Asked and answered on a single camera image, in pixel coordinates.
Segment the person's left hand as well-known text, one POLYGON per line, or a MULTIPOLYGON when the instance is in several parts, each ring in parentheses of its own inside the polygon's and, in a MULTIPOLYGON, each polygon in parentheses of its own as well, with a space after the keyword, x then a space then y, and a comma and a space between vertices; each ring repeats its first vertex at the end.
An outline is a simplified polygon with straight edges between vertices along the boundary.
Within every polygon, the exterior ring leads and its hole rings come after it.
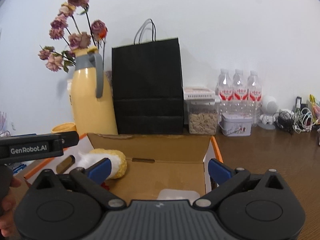
POLYGON ((18 188, 21 186, 21 181, 15 177, 12 178, 8 194, 1 202, 1 208, 4 214, 0 219, 1 235, 5 238, 10 237, 15 231, 14 223, 14 207, 16 206, 16 197, 11 188, 18 188))

